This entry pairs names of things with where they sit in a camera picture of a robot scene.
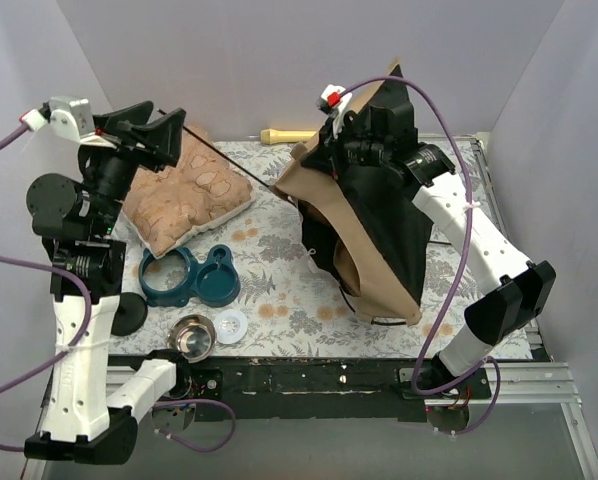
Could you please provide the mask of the black microphone stand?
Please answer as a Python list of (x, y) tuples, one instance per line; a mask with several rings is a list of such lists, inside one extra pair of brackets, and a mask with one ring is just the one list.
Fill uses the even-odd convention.
[(132, 292), (122, 293), (114, 315), (111, 334), (125, 337), (135, 333), (144, 325), (147, 315), (148, 305), (141, 295)]

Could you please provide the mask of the stainless steel bowl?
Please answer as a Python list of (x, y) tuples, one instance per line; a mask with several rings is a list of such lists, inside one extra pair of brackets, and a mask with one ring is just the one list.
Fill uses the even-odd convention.
[(189, 363), (199, 363), (210, 356), (216, 344), (216, 330), (209, 318), (187, 315), (172, 326), (166, 344), (179, 351)]

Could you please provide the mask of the clear plastic lid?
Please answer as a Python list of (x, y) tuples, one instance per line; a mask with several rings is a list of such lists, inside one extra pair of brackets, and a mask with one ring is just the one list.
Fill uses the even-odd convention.
[(248, 318), (240, 310), (228, 309), (220, 312), (213, 320), (216, 340), (223, 345), (239, 342), (248, 329)]

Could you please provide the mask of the aluminium frame rail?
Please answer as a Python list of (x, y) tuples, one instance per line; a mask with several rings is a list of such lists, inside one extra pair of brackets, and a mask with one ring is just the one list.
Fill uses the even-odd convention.
[(408, 360), (218, 358), (189, 411), (145, 418), (121, 466), (29, 460), (26, 479), (598, 479), (564, 363), (504, 361), (410, 394)]

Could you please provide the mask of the peach patterned pillow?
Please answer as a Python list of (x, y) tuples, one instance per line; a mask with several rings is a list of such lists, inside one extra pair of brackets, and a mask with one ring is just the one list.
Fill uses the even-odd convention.
[(138, 170), (123, 203), (125, 217), (155, 258), (221, 226), (255, 200), (250, 180), (211, 149), (207, 132), (197, 125), (189, 129), (177, 165), (159, 173)]

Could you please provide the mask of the teal double pet feeder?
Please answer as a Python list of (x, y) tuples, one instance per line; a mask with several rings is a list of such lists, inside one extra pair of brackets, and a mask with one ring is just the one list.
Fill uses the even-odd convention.
[(156, 290), (144, 278), (156, 258), (148, 249), (143, 251), (138, 279), (148, 306), (181, 308), (195, 297), (206, 306), (218, 308), (229, 305), (238, 297), (241, 281), (227, 245), (213, 246), (204, 262), (199, 262), (187, 247), (175, 248), (172, 253), (183, 259), (184, 277), (171, 289)]

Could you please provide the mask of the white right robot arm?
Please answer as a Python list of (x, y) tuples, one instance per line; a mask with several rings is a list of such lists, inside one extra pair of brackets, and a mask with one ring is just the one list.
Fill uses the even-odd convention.
[(459, 253), (458, 271), (469, 272), (477, 282), (483, 296), (466, 308), (464, 326), (428, 368), (415, 365), (411, 380), (419, 395), (454, 397), (502, 340), (543, 311), (556, 272), (547, 261), (532, 261), (501, 234), (474, 202), (465, 163), (419, 141), (414, 117), (405, 108), (367, 105), (355, 113), (338, 93), (320, 107), (328, 119), (303, 166), (337, 182), (351, 173), (387, 174)]

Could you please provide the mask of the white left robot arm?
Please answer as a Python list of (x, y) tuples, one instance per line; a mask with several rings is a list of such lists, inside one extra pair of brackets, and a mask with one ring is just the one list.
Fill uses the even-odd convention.
[(40, 430), (27, 457), (121, 465), (136, 445), (143, 417), (162, 398), (184, 398), (192, 377), (183, 356), (150, 352), (117, 391), (106, 388), (109, 341), (116, 320), (144, 316), (146, 303), (122, 290), (126, 246), (111, 236), (139, 169), (175, 166), (186, 113), (153, 117), (144, 101), (96, 115), (85, 99), (59, 96), (22, 117), (33, 130), (78, 145), (79, 179), (45, 174), (29, 187), (33, 232), (52, 267), (50, 293), (59, 362)]

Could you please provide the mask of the floral table mat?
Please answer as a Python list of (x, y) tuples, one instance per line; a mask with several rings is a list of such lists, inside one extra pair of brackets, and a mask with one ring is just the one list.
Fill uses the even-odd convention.
[[(271, 184), (290, 160), (290, 145), (264, 146), (258, 142), (217, 142), (220, 150)], [(251, 206), (218, 228), (197, 235), (186, 245), (204, 260), (216, 244), (227, 245), (240, 276), (238, 298), (226, 308), (248, 318), (245, 336), (232, 345), (218, 345), (216, 356), (414, 358), (433, 326), (450, 289), (460, 256), (433, 228), (418, 324), (385, 327), (356, 317), (343, 300), (338, 283), (310, 265), (301, 245), (299, 216), (257, 186)], [(144, 246), (132, 225), (117, 221), (113, 238), (127, 243), (123, 291), (143, 293), (138, 267)], [(444, 348), (464, 325), (464, 309), (483, 295), (470, 273), (464, 273), (427, 357)], [(113, 337), (111, 354), (139, 355), (165, 347), (170, 328), (181, 317), (200, 314), (214, 319), (213, 309), (195, 298), (182, 309), (150, 308), (142, 328), (126, 337)]]

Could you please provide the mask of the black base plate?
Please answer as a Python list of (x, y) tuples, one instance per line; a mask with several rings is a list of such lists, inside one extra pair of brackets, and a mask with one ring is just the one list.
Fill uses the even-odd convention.
[(239, 420), (395, 419), (424, 423), (430, 412), (463, 419), (470, 407), (546, 403), (549, 377), (536, 362), (487, 365), (458, 392), (421, 397), (410, 388), (413, 361), (210, 357), (192, 367), (193, 403), (159, 409), (159, 428)]

